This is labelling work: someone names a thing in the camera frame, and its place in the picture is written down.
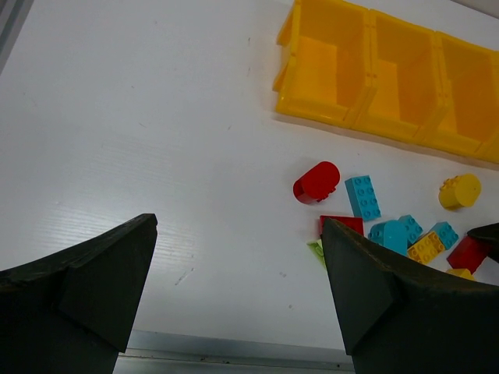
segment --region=black object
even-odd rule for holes
[[[489,257],[499,263],[499,224],[489,224],[468,231],[468,236],[490,245]]]
[[[0,272],[0,373],[112,373],[132,331],[156,225],[143,214]]]
[[[327,274],[356,374],[496,374],[499,288],[420,265],[327,220]]]

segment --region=storage bin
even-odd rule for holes
[[[296,0],[281,32],[276,111],[351,127],[373,94],[368,10],[341,0]]]
[[[491,149],[499,130],[499,88],[493,51],[436,33],[450,110],[423,141],[448,152],[499,161]]]
[[[377,92],[354,129],[418,143],[445,116],[435,33],[370,11]]]

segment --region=white table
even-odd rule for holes
[[[448,0],[355,2],[499,49],[499,20]],[[159,237],[136,329],[343,350],[306,242],[319,214],[351,214],[345,187],[316,206],[292,194],[316,162],[344,179],[370,174],[386,219],[446,220],[459,234],[499,221],[496,171],[274,114],[274,40],[290,4],[35,1],[0,76],[0,267],[152,212]],[[466,172],[482,196],[449,213],[438,188]],[[495,265],[477,277],[499,284]]]

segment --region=blue block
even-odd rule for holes
[[[398,222],[405,226],[407,230],[407,245],[410,247],[417,242],[421,234],[423,233],[423,228],[419,226],[413,216],[408,214],[407,216],[400,217]]]
[[[368,238],[385,248],[407,256],[407,230],[404,224],[399,221],[375,224],[371,228]]]
[[[445,250],[449,250],[459,240],[459,235],[456,234],[452,226],[448,222],[439,222],[431,228],[430,231],[435,231],[438,238],[442,241]]]
[[[369,175],[350,178],[345,181],[345,185],[355,217],[360,217],[364,221],[372,221],[381,217],[380,207],[377,205],[376,194]]]

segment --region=red block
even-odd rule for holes
[[[337,220],[342,222],[345,226],[348,226],[353,231],[357,231],[359,234],[364,236],[364,222],[360,217],[341,217],[341,216],[320,216],[319,219],[319,234],[322,235],[324,229],[324,222],[327,218]]]
[[[466,236],[447,258],[447,261],[453,269],[468,269],[473,274],[488,256],[490,249],[490,245]]]
[[[320,202],[336,190],[339,182],[338,168],[331,162],[322,161],[295,182],[293,193],[301,203]]]

